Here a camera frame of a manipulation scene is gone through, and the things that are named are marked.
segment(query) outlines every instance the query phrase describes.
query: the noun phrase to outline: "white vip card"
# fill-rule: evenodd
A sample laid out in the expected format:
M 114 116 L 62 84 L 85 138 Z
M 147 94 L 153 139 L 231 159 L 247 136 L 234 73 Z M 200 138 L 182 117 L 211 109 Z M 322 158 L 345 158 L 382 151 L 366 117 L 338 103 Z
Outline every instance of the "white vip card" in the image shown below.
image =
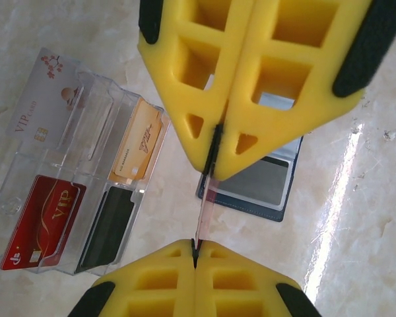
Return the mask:
M 65 147 L 81 114 L 83 91 L 77 66 L 46 48 L 40 50 L 6 133 L 47 148 Z

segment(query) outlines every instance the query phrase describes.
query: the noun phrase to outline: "marble surface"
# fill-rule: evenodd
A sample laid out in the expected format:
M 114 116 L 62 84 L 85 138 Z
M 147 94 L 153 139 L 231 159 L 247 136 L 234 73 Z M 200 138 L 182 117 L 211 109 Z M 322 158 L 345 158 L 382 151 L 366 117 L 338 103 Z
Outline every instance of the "marble surface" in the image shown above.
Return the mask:
M 0 1 L 0 185 L 4 137 L 40 47 L 161 105 L 136 49 L 139 1 Z M 199 173 L 171 128 L 123 263 L 195 232 Z M 210 238 L 291 276 L 324 316 L 396 316 L 396 41 L 361 103 L 304 138 L 285 219 L 214 208 Z M 0 316 L 66 316 L 96 280 L 0 271 Z

